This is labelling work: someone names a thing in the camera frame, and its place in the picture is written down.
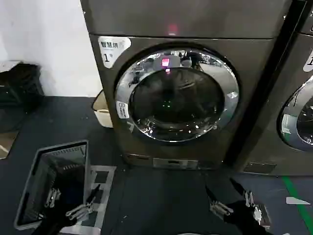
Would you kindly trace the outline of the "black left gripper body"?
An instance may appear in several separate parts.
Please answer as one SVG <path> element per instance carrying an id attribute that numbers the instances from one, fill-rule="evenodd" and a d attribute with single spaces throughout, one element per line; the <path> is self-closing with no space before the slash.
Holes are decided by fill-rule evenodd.
<path id="1" fill-rule="evenodd" d="M 74 220 L 66 216 L 63 209 L 54 209 L 48 217 L 47 235 L 57 235 L 64 227 L 74 225 Z"/>

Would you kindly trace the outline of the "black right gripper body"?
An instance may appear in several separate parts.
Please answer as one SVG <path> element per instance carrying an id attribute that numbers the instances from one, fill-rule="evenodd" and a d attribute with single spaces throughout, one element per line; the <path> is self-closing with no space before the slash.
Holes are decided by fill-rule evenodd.
<path id="1" fill-rule="evenodd" d="M 235 225 L 242 233 L 257 233 L 259 224 L 245 204 L 227 204 L 233 210 L 226 216 L 226 222 Z"/>

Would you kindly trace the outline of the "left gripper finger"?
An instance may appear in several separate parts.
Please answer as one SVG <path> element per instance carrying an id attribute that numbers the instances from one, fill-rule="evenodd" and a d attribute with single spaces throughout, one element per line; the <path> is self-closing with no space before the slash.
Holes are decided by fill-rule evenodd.
<path id="1" fill-rule="evenodd" d="M 60 195 L 61 195 L 61 192 L 58 188 L 51 188 L 49 190 L 49 193 L 45 202 L 45 207 L 53 208 L 55 206 L 55 201 L 59 200 Z"/>
<path id="2" fill-rule="evenodd" d="M 88 214 L 92 213 L 93 212 L 93 202 L 96 198 L 98 191 L 100 190 L 100 186 L 101 185 L 97 185 L 97 187 L 91 191 L 85 204 L 81 204 L 81 205 L 77 206 L 76 208 L 68 211 L 66 213 L 66 218 L 69 219 L 70 221 L 72 221 L 72 220 L 80 221 L 84 217 L 86 217 Z"/>

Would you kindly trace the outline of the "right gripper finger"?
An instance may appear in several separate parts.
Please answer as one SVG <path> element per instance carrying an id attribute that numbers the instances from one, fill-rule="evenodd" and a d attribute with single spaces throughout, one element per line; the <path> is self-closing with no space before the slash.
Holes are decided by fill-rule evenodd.
<path id="1" fill-rule="evenodd" d="M 254 199 L 252 191 L 247 191 L 240 183 L 235 181 L 233 178 L 230 178 L 229 180 L 235 190 L 244 198 L 244 205 L 251 212 L 254 212 Z"/>
<path id="2" fill-rule="evenodd" d="M 206 194 L 209 200 L 209 209 L 215 215 L 231 215 L 232 209 L 218 201 L 213 192 L 205 185 Z"/>

